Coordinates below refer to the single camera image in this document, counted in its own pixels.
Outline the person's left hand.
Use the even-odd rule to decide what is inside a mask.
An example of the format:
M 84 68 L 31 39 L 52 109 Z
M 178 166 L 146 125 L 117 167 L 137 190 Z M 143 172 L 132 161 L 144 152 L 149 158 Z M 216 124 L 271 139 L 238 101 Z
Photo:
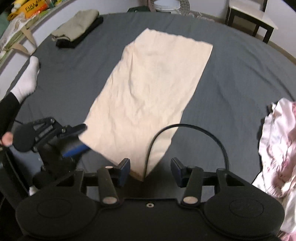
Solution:
M 1 138 L 1 146 L 10 147 L 13 144 L 13 133 L 6 132 Z

